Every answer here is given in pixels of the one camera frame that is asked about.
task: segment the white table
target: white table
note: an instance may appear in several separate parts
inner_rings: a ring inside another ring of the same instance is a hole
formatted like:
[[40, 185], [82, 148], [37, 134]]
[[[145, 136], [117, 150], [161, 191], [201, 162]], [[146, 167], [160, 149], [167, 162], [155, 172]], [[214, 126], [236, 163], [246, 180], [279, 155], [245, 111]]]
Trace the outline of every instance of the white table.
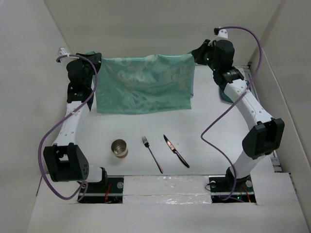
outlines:
[[[81, 149], [90, 164], [105, 167], [108, 175], [128, 175], [124, 177], [123, 204], [63, 201], [42, 182], [27, 232], [309, 232], [289, 175], [274, 173], [268, 156], [251, 173], [257, 205], [211, 204], [210, 193], [204, 189], [207, 176], [201, 175], [224, 174], [229, 164], [201, 141], [200, 134], [228, 104], [220, 101], [207, 67], [196, 67], [191, 104], [192, 110], [139, 116], [103, 116], [93, 108]], [[206, 138], [234, 162], [247, 132], [241, 114], [232, 109]], [[177, 147], [190, 169], [169, 150], [163, 134]], [[141, 142], [143, 135], [150, 141], [164, 176], [147, 176], [158, 175], [159, 171]], [[129, 154], [124, 159], [110, 152], [111, 143], [117, 138], [128, 144]], [[65, 196], [78, 186], [76, 182], [53, 185]]]

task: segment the metal cup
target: metal cup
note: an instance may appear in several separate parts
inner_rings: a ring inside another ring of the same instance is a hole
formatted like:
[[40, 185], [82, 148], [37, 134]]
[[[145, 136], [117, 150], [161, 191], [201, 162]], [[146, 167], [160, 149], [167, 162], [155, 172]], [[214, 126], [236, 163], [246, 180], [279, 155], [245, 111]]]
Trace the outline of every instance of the metal cup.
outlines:
[[122, 139], [114, 141], [111, 144], [111, 150], [118, 158], [124, 158], [128, 153], [126, 142]]

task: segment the green cloth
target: green cloth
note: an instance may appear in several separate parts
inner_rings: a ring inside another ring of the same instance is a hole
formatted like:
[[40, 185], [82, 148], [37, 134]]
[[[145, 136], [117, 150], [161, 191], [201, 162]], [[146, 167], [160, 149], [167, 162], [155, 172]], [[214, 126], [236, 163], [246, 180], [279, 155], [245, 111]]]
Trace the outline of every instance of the green cloth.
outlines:
[[194, 59], [191, 54], [102, 58], [97, 112], [146, 114], [191, 109]]

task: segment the clear plastic tape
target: clear plastic tape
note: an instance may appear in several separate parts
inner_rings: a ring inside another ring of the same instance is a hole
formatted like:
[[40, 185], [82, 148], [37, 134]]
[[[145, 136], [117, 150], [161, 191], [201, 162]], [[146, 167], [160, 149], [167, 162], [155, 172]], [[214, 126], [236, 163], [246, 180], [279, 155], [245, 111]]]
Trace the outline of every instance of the clear plastic tape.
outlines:
[[206, 195], [208, 176], [125, 176], [123, 195]]
[[210, 193], [205, 195], [123, 196], [123, 204], [211, 204]]

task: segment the knife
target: knife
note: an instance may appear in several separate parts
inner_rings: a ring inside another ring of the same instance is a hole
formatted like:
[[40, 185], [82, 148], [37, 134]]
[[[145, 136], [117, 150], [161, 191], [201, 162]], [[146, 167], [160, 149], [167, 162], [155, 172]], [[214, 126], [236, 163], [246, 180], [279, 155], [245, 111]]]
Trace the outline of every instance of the knife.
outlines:
[[187, 168], [189, 168], [189, 164], [187, 164], [187, 162], [184, 160], [184, 158], [180, 155], [180, 153], [178, 153], [178, 151], [175, 149], [175, 147], [173, 146], [173, 144], [169, 141], [169, 139], [164, 136], [164, 140], [166, 141], [167, 145], [169, 146], [169, 148], [171, 148], [171, 150], [173, 151], [174, 154], [177, 155], [177, 157], [179, 158], [179, 160], [183, 163], [183, 165], [185, 165]]

